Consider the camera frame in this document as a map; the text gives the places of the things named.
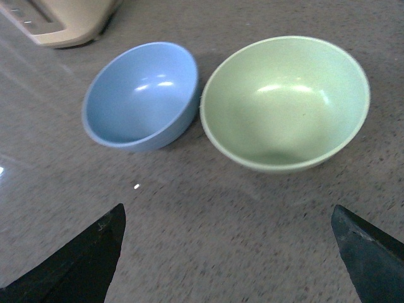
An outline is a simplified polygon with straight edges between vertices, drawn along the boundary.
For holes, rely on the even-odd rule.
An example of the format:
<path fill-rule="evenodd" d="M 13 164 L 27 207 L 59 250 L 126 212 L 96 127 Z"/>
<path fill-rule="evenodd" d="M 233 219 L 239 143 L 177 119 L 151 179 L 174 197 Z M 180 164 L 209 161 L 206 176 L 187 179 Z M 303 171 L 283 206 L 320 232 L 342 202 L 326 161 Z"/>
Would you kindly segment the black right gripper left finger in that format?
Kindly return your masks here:
<path fill-rule="evenodd" d="M 1 302 L 104 302 L 121 255 L 119 203 L 38 266 L 1 289 Z"/>

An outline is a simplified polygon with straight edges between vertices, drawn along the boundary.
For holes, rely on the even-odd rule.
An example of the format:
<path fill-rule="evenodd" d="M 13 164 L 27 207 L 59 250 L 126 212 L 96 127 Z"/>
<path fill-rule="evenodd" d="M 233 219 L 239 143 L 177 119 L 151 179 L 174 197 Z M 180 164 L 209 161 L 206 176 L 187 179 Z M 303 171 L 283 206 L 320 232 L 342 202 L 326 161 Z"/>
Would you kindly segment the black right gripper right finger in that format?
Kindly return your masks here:
<path fill-rule="evenodd" d="M 331 226 L 361 302 L 403 302 L 403 243 L 336 205 Z"/>

